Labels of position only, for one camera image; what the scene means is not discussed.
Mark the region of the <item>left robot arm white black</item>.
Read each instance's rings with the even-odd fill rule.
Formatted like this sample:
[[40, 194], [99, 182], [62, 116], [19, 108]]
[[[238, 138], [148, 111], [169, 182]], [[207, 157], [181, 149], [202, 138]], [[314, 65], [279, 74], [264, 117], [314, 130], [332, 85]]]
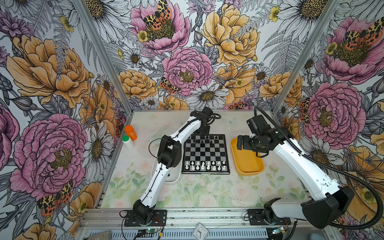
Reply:
[[130, 214], [138, 222], [148, 225], [153, 218], [153, 212], [158, 201], [161, 188], [172, 169], [176, 168], [183, 157], [184, 143], [192, 135], [209, 134], [210, 125], [221, 119], [221, 115], [209, 107], [201, 111], [192, 111], [187, 121], [173, 134], [160, 138], [158, 152], [152, 155], [156, 159], [155, 173], [143, 195], [134, 203]]

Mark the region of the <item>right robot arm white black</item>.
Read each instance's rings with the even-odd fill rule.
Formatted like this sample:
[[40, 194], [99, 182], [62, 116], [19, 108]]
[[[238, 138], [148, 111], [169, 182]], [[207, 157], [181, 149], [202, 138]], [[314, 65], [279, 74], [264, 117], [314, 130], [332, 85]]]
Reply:
[[353, 191], [305, 158], [291, 133], [271, 128], [262, 115], [252, 117], [247, 124], [251, 135], [238, 136], [238, 150], [261, 153], [263, 157], [270, 152], [275, 153], [292, 169], [309, 193], [303, 201], [287, 202], [275, 198], [265, 203], [263, 219], [266, 223], [274, 224], [278, 219], [293, 218], [323, 229], [346, 212], [355, 196]]

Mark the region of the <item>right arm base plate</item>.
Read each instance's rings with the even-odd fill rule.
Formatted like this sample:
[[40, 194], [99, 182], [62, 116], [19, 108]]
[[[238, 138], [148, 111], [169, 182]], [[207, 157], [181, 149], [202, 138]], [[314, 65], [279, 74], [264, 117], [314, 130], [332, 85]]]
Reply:
[[266, 209], [248, 209], [245, 217], [248, 217], [251, 226], [289, 226], [292, 224], [289, 218], [278, 218]]

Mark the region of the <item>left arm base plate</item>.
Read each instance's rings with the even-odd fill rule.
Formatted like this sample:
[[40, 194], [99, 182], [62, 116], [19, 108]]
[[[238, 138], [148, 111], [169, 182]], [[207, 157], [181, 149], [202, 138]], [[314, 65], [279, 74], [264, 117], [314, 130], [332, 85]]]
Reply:
[[124, 217], [124, 227], [163, 227], [167, 222], [167, 210], [153, 210], [150, 213], [139, 214], [128, 211]]

